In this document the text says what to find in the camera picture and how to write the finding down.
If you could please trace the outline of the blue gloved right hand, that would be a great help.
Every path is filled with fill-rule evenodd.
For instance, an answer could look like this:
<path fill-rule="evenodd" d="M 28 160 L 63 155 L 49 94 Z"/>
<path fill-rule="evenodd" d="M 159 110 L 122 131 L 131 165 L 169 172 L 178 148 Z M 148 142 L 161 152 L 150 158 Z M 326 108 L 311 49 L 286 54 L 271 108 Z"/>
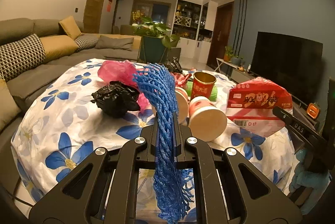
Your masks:
<path fill-rule="evenodd" d="M 303 166 L 306 154 L 306 149 L 301 149 L 296 153 L 299 163 L 294 170 L 294 176 L 289 186 L 290 193 L 295 192 L 301 186 L 313 189 L 310 196 L 300 208 L 302 215 L 307 215 L 313 209 L 332 180 L 329 171 L 323 174 L 306 171 Z"/>

